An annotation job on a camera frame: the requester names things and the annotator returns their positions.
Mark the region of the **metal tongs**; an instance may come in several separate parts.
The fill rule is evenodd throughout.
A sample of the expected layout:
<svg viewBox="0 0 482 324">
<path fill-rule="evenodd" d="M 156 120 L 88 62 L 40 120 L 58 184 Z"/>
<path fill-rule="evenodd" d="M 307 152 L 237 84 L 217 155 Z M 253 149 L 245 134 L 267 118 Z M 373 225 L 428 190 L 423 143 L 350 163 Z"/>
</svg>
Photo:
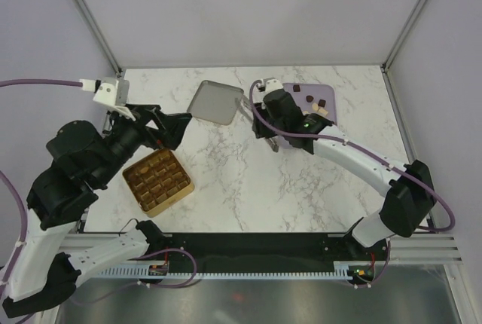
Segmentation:
<svg viewBox="0 0 482 324">
<path fill-rule="evenodd" d="M 249 103 L 249 99 L 246 96 L 242 96 L 236 99 L 236 105 L 241 115 L 251 124 L 254 122 L 254 115 Z M 279 151 L 279 145 L 274 138 L 264 139 L 264 141 L 270 146 L 271 150 L 275 153 Z"/>
</svg>

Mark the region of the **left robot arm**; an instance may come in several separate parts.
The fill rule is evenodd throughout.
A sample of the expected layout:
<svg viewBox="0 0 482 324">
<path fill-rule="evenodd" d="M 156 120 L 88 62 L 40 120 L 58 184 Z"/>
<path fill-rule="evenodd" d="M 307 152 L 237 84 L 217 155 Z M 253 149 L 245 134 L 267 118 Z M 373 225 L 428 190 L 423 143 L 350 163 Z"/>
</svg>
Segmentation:
<svg viewBox="0 0 482 324">
<path fill-rule="evenodd" d="M 89 121 L 71 121 L 46 144 L 53 161 L 32 183 L 23 215 L 27 227 L 11 258 L 13 267 L 5 270 L 2 306 L 7 317 L 52 309 L 100 271 L 163 254 L 166 239 L 150 220 L 83 252 L 59 249 L 85 209 L 97 201 L 96 191 L 105 190 L 140 147 L 177 149 L 192 119 L 189 113 L 166 115 L 158 105 L 127 107 L 134 117 L 114 114 L 107 136 Z"/>
</svg>

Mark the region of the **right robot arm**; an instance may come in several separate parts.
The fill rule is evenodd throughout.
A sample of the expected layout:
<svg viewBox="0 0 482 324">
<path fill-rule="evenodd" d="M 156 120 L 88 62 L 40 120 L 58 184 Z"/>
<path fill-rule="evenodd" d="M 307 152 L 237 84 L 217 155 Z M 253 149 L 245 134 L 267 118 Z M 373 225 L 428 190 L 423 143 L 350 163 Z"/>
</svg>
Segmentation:
<svg viewBox="0 0 482 324">
<path fill-rule="evenodd" d="M 358 220 L 344 240 L 345 253 L 359 260 L 381 240 L 410 237 L 434 206 L 429 168 L 421 161 L 403 164 L 381 157 L 349 139 L 331 120 L 304 114 L 290 93 L 277 89 L 250 104 L 257 137 L 281 136 L 292 147 L 340 165 L 383 197 L 376 212 Z"/>
</svg>

